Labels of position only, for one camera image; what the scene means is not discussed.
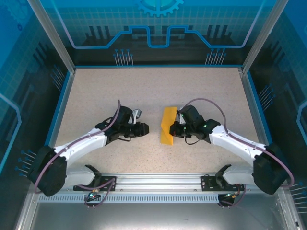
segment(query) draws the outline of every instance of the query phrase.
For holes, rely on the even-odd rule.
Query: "blue printed backdrop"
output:
[[[306,1],[288,2],[250,70],[272,140],[281,147],[296,180],[304,183],[307,183],[306,11]],[[307,215],[303,218],[306,224]]]
[[[76,65],[240,65],[275,0],[42,3]]]
[[[0,229],[14,229],[29,186],[18,161],[44,145],[67,69],[26,0],[0,0],[0,30]]]

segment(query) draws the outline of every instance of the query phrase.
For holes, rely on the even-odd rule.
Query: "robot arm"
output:
[[[221,146],[244,159],[250,166],[224,166],[216,174],[220,188],[233,184],[255,184],[262,191],[274,194],[286,180],[288,174],[274,159],[261,150],[273,155],[280,152],[277,146],[265,146],[248,140],[225,129],[219,122],[205,121],[193,105],[177,112],[179,121],[170,127],[170,134],[180,138],[196,136],[199,140]]]
[[[121,136],[125,138],[135,138],[148,134],[148,125],[136,122],[136,119],[140,116],[140,110],[137,109],[132,111],[127,107],[120,106],[118,116],[113,125],[104,132],[102,132],[102,130],[112,122],[112,117],[97,124],[90,132],[67,144],[54,148],[49,146],[41,147],[28,170],[27,178],[35,183],[49,161],[55,155],[62,152],[52,164],[48,166],[37,187],[46,196],[52,196],[62,187],[78,184],[92,184],[93,179],[97,176],[97,173],[99,173],[94,167],[86,166],[81,170],[74,170],[69,167],[87,153],[108,145],[120,139]]]

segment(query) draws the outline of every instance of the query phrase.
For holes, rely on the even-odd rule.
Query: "yellow block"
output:
[[[161,143],[173,145],[173,136],[169,134],[169,127],[174,123],[177,114],[177,107],[166,107],[161,122]]]

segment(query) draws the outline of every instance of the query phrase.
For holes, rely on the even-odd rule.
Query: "speckled tabletop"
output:
[[[245,164],[205,141],[193,146],[181,138],[174,138],[173,146],[160,143],[164,108],[181,107],[197,97],[215,101],[224,110],[231,131],[258,141],[237,69],[78,69],[56,145],[84,135],[112,116],[120,99],[122,105],[142,110],[139,120],[149,125],[150,133],[96,149],[75,166],[91,164],[106,173],[203,173],[216,172],[225,164]],[[205,120],[223,122],[212,104],[199,101],[193,105]]]

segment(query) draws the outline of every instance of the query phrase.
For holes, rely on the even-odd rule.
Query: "circuit pattern graphic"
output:
[[[178,10],[183,0],[135,0],[135,3],[138,5],[139,10],[145,14],[149,13],[151,17],[154,15],[166,17],[169,13],[173,13],[174,10]]]
[[[0,0],[0,7],[6,7],[11,16],[18,23],[25,20],[29,13],[26,0]]]

